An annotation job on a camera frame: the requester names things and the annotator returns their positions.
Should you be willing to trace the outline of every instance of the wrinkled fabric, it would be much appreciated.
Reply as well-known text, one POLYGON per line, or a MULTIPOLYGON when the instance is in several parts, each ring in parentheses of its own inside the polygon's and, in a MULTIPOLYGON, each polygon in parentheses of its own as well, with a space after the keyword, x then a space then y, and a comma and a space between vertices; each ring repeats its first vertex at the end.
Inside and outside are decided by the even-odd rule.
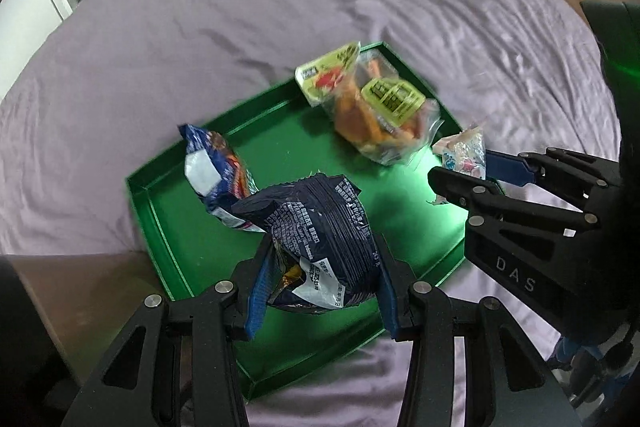
MULTIPOLYGON (((124 178, 173 144, 178 124, 354 40, 388 42, 461 126, 482 124, 489 148, 616 157, 596 43, 563 0, 84 0, 0 103, 0 251, 144 249, 124 178)), ((508 193, 558 204, 536 188, 508 193)), ((465 270, 452 295, 506 294, 465 270)), ((548 355, 555 333, 510 302, 548 355)), ((409 352, 380 338, 250 404, 252 425, 392 425, 409 352)))

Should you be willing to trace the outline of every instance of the food package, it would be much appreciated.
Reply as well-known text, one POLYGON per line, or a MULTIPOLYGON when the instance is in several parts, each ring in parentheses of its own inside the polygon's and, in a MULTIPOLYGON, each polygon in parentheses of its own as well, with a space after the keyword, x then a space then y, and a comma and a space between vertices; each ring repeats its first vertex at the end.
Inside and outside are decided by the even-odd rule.
POLYGON ((345 176, 319 172, 233 205, 273 237, 281 277, 268 304, 318 314, 375 295, 380 258, 359 193, 345 176))
POLYGON ((407 161, 430 144, 442 124, 440 106, 426 98, 377 50, 360 55, 322 107, 335 130, 364 156, 382 165, 407 161))
POLYGON ((360 43, 350 42, 299 68, 294 77, 311 107, 322 103, 344 78, 353 76, 360 43))
POLYGON ((179 130, 187 142, 184 175, 207 212, 232 229, 263 232, 231 213, 236 201, 255 194, 258 189, 251 173, 222 135, 189 124, 181 125, 179 130))
MULTIPOLYGON (((486 160, 482 129, 473 127, 463 132, 441 138, 431 147, 433 153, 442 156, 442 166, 450 171, 462 172, 484 180, 486 160)), ((447 203, 446 198, 436 195, 433 204, 447 203)))

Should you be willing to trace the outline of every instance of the green tray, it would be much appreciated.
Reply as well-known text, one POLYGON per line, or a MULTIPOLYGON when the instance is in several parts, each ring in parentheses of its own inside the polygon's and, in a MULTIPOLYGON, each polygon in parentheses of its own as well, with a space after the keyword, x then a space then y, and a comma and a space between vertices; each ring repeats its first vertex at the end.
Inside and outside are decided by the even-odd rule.
MULTIPOLYGON (((434 94, 391 49, 376 48, 400 76, 425 95, 434 94)), ((442 109, 436 139, 460 132, 442 109)), ((463 259, 466 211, 433 206, 427 172, 439 164, 425 147, 409 165, 383 167, 361 156, 338 136, 322 108, 310 108, 294 80, 241 103, 206 124, 226 136, 252 172, 258 188, 322 171, 345 174, 361 190, 371 228, 382 232, 398 259, 418 277, 443 281, 463 259)), ((178 142, 127 179, 134 211, 149 256, 172 299, 198 295, 231 275, 254 255, 262 234, 225 227, 206 213, 184 177, 185 143, 178 142)), ((242 393, 247 399, 269 393, 342 357, 382 331, 378 304, 323 315, 268 308, 264 326, 250 343, 236 343, 242 393)))

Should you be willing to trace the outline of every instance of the white cabinet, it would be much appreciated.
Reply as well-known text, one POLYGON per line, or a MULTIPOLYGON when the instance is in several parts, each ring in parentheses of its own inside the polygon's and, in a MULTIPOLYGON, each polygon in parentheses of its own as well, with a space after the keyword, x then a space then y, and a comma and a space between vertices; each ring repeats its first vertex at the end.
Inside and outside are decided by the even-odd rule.
POLYGON ((61 22, 52 0, 0 1, 0 100, 61 22))

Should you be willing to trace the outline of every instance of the candy wrapper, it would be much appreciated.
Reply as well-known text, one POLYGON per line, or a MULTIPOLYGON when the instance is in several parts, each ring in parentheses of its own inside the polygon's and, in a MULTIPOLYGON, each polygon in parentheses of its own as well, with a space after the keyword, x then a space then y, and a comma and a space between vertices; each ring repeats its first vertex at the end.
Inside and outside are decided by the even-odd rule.
POLYGON ((233 205, 273 236, 281 279, 268 304, 317 314, 375 295, 380 258, 359 193, 346 177, 319 172, 233 205))
POLYGON ((359 55, 360 43, 350 42, 296 68, 294 77, 311 107, 324 102, 344 78, 353 76, 359 55))
MULTIPOLYGON (((438 140, 431 147, 433 153, 442 156, 442 166, 450 171, 462 172, 481 180, 486 176, 484 139, 479 127, 438 140)), ((446 198, 436 195, 433 204, 447 203, 446 198)))
POLYGON ((263 232, 251 222, 231 213, 236 201, 255 194, 251 173, 222 135, 185 124, 179 127, 187 142, 184 175, 209 214, 232 229, 263 232))
POLYGON ((345 76, 322 107, 362 155, 381 165, 408 161, 442 124, 438 102, 399 78, 377 50, 362 53, 356 63, 355 74, 345 76))

